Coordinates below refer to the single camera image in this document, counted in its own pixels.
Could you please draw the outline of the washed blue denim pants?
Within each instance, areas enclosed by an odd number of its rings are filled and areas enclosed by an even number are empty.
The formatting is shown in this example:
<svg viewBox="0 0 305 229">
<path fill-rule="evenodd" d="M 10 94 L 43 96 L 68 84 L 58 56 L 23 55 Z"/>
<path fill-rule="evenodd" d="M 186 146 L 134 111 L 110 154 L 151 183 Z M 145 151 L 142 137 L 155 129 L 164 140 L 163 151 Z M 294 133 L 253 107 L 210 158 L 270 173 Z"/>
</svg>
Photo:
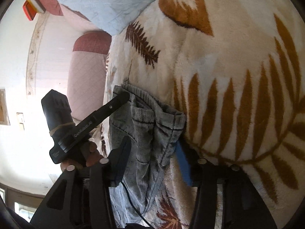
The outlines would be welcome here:
<svg viewBox="0 0 305 229">
<path fill-rule="evenodd" d="M 123 181 L 110 188 L 114 218 L 117 227 L 140 223 L 141 217 L 157 225 L 157 207 L 165 191 L 164 174 L 186 116 L 138 87 L 115 86 L 113 96 L 122 92 L 128 92 L 130 98 L 110 116 L 109 142 L 115 149 L 128 136 L 131 151 Z"/>
</svg>

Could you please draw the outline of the pink maroon bolster cushion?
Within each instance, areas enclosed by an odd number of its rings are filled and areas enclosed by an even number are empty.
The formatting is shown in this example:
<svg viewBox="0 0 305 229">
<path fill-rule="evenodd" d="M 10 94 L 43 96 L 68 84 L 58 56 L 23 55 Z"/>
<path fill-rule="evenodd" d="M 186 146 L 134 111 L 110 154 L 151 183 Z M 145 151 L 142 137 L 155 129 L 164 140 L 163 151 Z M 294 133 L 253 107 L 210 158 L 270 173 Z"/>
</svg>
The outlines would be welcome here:
<svg viewBox="0 0 305 229">
<path fill-rule="evenodd" d="M 104 31 L 91 31 L 74 43 L 67 87 L 74 119 L 82 121 L 103 105 L 106 59 L 111 39 Z"/>
</svg>

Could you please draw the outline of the orange white box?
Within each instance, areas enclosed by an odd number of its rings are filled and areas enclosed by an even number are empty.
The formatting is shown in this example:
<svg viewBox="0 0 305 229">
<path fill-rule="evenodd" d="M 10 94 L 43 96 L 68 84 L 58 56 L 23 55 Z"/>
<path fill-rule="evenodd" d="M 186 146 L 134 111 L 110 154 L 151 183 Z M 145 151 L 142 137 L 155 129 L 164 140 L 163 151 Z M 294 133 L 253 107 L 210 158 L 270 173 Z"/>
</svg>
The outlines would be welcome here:
<svg viewBox="0 0 305 229">
<path fill-rule="evenodd" d="M 46 11 L 39 0 L 26 0 L 22 8 L 29 21 L 33 21 L 37 14 L 43 14 Z"/>
</svg>

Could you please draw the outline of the leaf-patterned beige blanket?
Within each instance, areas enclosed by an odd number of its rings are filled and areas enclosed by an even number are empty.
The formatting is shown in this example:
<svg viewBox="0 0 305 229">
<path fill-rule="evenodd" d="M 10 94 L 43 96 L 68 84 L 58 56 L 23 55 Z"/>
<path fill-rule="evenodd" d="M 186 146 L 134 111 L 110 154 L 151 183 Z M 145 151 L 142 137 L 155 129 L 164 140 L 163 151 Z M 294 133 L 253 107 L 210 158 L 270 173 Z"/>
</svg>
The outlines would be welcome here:
<svg viewBox="0 0 305 229">
<path fill-rule="evenodd" d="M 112 38 L 105 99 L 138 87 L 186 116 L 179 140 L 242 167 L 277 227 L 304 207 L 304 21 L 291 0 L 156 0 Z M 155 228 L 190 228 L 176 148 Z"/>
</svg>

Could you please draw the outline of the window with dark frame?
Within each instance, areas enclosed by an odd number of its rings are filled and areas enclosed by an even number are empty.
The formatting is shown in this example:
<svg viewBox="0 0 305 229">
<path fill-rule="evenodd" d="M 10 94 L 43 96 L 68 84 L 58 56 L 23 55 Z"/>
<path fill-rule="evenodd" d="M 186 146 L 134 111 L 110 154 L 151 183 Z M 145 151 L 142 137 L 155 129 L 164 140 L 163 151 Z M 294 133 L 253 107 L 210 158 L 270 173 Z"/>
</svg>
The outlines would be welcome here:
<svg viewBox="0 0 305 229">
<path fill-rule="evenodd" d="M 29 222 L 44 196 L 20 191 L 1 184 L 1 198 L 8 208 Z"/>
</svg>

